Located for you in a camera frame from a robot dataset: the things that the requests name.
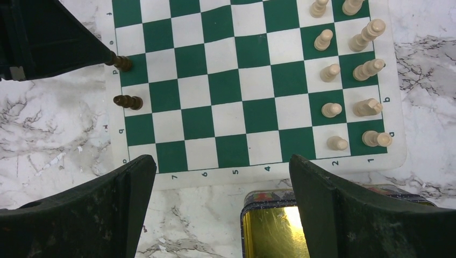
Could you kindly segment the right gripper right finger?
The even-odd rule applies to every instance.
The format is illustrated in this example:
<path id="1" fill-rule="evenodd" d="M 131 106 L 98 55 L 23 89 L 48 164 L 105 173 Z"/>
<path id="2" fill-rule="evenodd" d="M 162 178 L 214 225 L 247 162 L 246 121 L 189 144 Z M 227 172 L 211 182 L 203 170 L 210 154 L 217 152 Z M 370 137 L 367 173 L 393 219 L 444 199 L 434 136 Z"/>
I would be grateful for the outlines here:
<path id="1" fill-rule="evenodd" d="M 455 257 L 455 210 L 392 198 L 293 155 L 289 173 L 311 257 Z"/>

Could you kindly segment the dark chess piece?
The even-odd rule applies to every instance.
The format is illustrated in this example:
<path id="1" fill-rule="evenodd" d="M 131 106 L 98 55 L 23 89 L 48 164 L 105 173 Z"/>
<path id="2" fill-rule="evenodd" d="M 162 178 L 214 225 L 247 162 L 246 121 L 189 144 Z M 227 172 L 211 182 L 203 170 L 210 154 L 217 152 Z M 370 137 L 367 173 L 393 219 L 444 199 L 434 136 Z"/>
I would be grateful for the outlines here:
<path id="1" fill-rule="evenodd" d="M 114 66 L 119 71 L 128 72 L 133 66 L 132 60 L 126 56 L 117 55 L 115 52 L 111 51 L 110 60 L 105 63 L 108 66 Z"/>
<path id="2" fill-rule="evenodd" d="M 120 107 L 139 110 L 143 106 L 143 100 L 138 96 L 118 95 L 113 98 L 113 102 Z"/>

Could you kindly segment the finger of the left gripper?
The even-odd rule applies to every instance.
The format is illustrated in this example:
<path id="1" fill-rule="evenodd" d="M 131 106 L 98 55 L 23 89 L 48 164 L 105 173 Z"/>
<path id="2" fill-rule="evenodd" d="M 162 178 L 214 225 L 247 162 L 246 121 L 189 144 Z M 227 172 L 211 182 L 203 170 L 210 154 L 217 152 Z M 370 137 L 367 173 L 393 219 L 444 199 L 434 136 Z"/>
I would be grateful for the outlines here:
<path id="1" fill-rule="evenodd" d="M 111 61 L 111 50 L 59 1 L 1 1 L 1 79 L 37 80 Z"/>

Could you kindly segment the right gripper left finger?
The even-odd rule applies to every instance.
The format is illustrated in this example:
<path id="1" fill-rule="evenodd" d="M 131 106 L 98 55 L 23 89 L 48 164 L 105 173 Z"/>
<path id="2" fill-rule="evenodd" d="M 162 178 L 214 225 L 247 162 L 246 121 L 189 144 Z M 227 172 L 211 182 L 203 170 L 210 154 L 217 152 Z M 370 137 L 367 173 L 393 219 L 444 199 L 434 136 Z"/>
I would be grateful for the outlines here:
<path id="1" fill-rule="evenodd" d="M 123 166 L 17 209 L 1 209 L 1 257 L 134 257 L 157 166 Z"/>

